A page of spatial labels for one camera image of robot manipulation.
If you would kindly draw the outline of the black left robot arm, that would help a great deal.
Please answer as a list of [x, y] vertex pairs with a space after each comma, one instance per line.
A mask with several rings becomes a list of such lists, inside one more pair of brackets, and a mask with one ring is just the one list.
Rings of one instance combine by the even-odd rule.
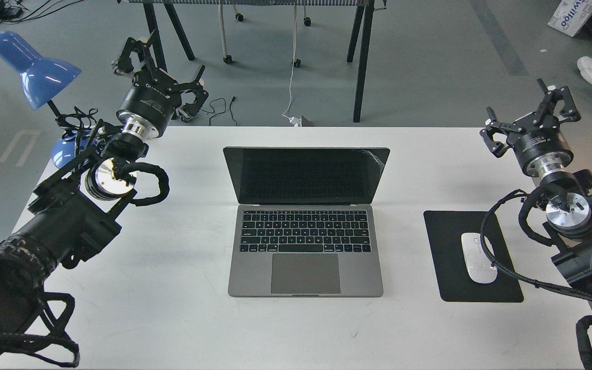
[[56, 121], [73, 131], [73, 155], [35, 188], [28, 210], [33, 217], [0, 243], [0, 355], [42, 358], [56, 345], [73, 356], [59, 367], [76, 367], [79, 346], [66, 333], [75, 310], [68, 293], [43, 286], [57, 266], [75, 268], [99, 254], [121, 231], [117, 216], [127, 205], [150, 206], [169, 194], [169, 177], [157, 165], [140, 162], [146, 141], [164, 134], [171, 119], [190, 120], [209, 94], [200, 66], [193, 81], [179, 83], [151, 56], [158, 38], [128, 38], [113, 67], [132, 86], [117, 111], [120, 126], [98, 120], [94, 126], [68, 125], [52, 99], [80, 73], [79, 68], [43, 57], [21, 35], [0, 32], [0, 58], [19, 73], [31, 107], [52, 108]]

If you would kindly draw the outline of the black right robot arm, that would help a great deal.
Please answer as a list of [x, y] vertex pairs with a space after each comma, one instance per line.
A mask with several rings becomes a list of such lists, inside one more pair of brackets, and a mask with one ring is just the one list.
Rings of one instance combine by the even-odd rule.
[[[522, 207], [517, 216], [520, 228], [529, 239], [557, 247], [559, 252], [552, 262], [567, 286], [534, 280], [506, 267], [487, 248], [484, 227], [480, 227], [478, 240], [491, 265], [510, 278], [592, 302], [592, 172], [568, 171], [574, 155], [561, 133], [562, 123], [577, 122], [581, 115], [567, 86], [547, 86], [541, 78], [537, 82], [544, 96], [534, 112], [512, 123], [503, 123], [487, 107], [489, 119], [480, 136], [495, 157], [500, 158], [512, 149], [522, 173], [540, 179], [540, 185], [529, 193], [510, 192], [488, 213], [493, 215], [507, 201], [521, 198]], [[592, 316], [576, 323], [578, 351], [585, 369], [592, 369], [588, 335], [591, 326]]]

